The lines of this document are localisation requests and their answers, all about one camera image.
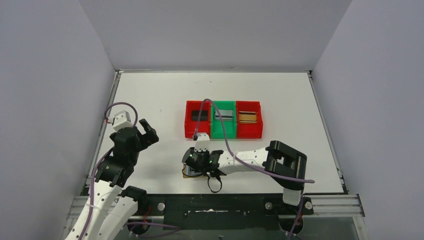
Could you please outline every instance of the green bin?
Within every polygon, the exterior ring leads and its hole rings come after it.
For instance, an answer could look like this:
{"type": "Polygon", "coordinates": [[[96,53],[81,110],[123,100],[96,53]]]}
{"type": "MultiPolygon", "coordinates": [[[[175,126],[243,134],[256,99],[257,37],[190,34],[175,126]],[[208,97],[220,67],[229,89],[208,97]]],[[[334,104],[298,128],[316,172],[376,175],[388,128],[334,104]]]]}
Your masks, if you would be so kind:
{"type": "MultiPolygon", "coordinates": [[[[236,102],[235,101],[215,101],[219,110],[231,110],[232,120],[225,120],[225,132],[229,139],[235,139],[237,135],[236,102]]],[[[219,118],[215,119],[215,108],[210,105],[210,138],[223,139],[224,132],[219,118]]]]}

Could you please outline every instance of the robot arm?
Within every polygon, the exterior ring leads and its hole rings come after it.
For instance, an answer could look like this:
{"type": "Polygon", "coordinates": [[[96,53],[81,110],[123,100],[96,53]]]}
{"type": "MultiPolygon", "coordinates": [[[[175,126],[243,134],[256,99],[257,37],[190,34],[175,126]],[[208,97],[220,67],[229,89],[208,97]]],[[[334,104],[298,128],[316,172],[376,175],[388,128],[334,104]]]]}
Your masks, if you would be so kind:
{"type": "MultiPolygon", "coordinates": [[[[264,169],[280,176],[305,179],[306,155],[280,141],[271,141],[268,147],[257,150],[234,153],[234,156],[251,166],[248,167],[236,160],[228,151],[210,152],[209,136],[206,133],[198,133],[194,139],[195,147],[186,151],[182,162],[205,176],[209,174],[211,177],[219,178],[236,172],[264,169]]],[[[275,177],[273,179],[283,187],[283,202],[297,206],[305,184],[275,177]]]]}
{"type": "Polygon", "coordinates": [[[94,195],[89,196],[66,240],[114,239],[130,216],[136,211],[147,211],[145,190],[129,186],[121,192],[127,179],[134,172],[139,152],[159,141],[156,131],[145,119],[139,123],[143,126],[145,134],[141,134],[136,127],[133,127],[128,112],[121,111],[114,116],[112,126],[116,132],[110,135],[114,147],[98,164],[94,184],[90,186],[94,189],[94,195]],[[118,205],[108,215],[118,195],[121,195],[118,205]],[[92,213],[89,224],[81,236],[89,218],[90,207],[92,213]]]}

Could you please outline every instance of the red cable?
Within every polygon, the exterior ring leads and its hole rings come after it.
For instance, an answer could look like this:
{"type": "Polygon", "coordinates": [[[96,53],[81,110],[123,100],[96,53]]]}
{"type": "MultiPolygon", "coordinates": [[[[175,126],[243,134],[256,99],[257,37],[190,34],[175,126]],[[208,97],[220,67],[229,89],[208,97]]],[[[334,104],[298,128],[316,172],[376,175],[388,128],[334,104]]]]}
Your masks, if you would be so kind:
{"type": "Polygon", "coordinates": [[[143,216],[143,222],[147,223],[146,217],[149,216],[150,212],[152,211],[152,206],[148,206],[147,213],[143,216]]]}

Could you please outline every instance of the gray wall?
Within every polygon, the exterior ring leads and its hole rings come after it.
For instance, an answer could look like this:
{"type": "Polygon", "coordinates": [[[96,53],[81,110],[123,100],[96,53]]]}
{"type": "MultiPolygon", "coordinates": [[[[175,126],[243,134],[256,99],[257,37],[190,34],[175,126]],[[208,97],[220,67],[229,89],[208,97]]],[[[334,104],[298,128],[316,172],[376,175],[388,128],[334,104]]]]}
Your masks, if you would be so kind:
{"type": "Polygon", "coordinates": [[[424,1],[354,0],[313,71],[370,239],[424,236],[424,1]]]}
{"type": "Polygon", "coordinates": [[[59,239],[114,69],[77,0],[0,1],[0,239],[59,239]]]}
{"type": "Polygon", "coordinates": [[[116,69],[312,70],[352,0],[79,0],[116,69]]]}

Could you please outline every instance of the white tabletop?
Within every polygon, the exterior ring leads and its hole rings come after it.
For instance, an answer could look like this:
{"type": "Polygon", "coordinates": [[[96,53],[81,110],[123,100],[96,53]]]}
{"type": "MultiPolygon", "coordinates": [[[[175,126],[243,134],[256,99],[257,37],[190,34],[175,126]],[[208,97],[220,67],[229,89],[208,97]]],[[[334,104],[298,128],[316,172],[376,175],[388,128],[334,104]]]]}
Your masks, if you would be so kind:
{"type": "MultiPolygon", "coordinates": [[[[184,136],[186,101],[260,101],[263,136],[257,140],[233,139],[233,151],[256,150],[281,141],[307,156],[305,193],[341,193],[342,185],[317,103],[306,73],[123,73],[114,102],[135,106],[139,119],[156,129],[159,142],[140,152],[126,186],[149,194],[209,194],[206,178],[183,178],[181,160],[194,142],[184,136]]],[[[111,115],[126,110],[115,106],[111,115]]],[[[100,148],[113,146],[109,124],[100,148]]],[[[226,150],[223,140],[210,142],[210,150],[226,150]]],[[[237,172],[222,177],[220,194],[282,193],[271,177],[259,172],[237,172]]],[[[211,180],[211,187],[219,184],[211,180]]]]}

